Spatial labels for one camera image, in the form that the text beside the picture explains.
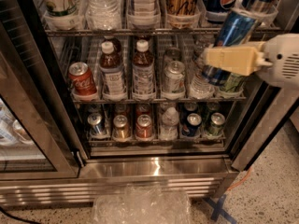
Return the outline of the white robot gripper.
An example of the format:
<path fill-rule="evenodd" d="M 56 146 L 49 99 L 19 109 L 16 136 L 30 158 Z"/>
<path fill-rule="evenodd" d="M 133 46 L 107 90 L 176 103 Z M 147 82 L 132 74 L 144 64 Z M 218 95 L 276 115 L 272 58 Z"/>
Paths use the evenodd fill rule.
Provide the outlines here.
<path fill-rule="evenodd" d="M 205 64 L 230 73 L 254 73 L 269 85 L 299 89 L 299 34 L 277 35 L 246 46 L 207 48 L 203 59 Z"/>

